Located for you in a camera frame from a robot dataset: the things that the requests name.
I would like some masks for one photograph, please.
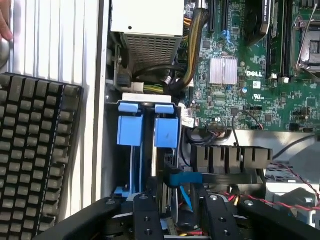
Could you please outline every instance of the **keyboard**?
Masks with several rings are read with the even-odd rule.
[[[77,144],[80,86],[0,74],[0,240],[55,225]]]

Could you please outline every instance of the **metal panel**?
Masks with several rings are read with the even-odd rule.
[[[10,59],[2,71],[84,87],[79,144],[66,182],[67,204],[60,209],[65,211],[65,216],[61,212],[62,219],[101,198],[109,21],[108,14],[99,21],[103,11],[109,12],[109,1],[13,0],[11,6],[14,39]],[[99,28],[104,30],[100,39],[98,23],[104,25]]]

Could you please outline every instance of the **finger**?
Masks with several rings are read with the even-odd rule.
[[[0,0],[0,10],[6,23],[8,23],[10,19],[10,6],[10,0]]]
[[[2,35],[3,38],[5,38],[8,41],[10,41],[14,37],[1,11],[0,11],[0,34]]]

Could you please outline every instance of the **screw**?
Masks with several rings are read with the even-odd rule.
[[[212,195],[212,196],[210,196],[210,198],[211,198],[213,201],[218,200],[218,197],[217,197],[216,195]]]
[[[142,195],[142,196],[140,196],[140,199],[146,200],[146,199],[148,199],[148,197],[146,195]]]
[[[115,203],[116,203],[116,201],[114,201],[114,200],[109,200],[109,201],[106,202],[107,205],[112,205],[112,204],[115,204]]]
[[[250,207],[254,205],[254,203],[252,201],[249,201],[249,200],[244,201],[244,203],[247,204]]]

